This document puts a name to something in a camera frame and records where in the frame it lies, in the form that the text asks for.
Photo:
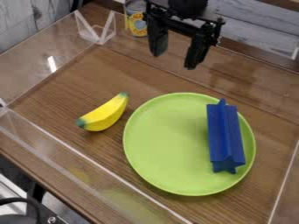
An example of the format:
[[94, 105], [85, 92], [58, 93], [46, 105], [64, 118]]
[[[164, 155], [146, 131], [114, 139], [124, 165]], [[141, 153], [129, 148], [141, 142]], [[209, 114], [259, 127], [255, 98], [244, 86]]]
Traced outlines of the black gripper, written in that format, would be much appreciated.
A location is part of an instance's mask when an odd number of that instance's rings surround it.
[[[212, 26], [212, 34], [204, 30], [196, 31], [186, 50], [184, 67], [188, 70], [204, 61], [210, 45], [218, 43], [220, 29], [224, 19], [208, 9], [209, 0], [145, 0], [145, 14], [157, 14], [177, 21], [201, 21]], [[168, 48], [168, 27], [153, 15], [146, 15], [146, 33], [149, 51], [158, 57]]]

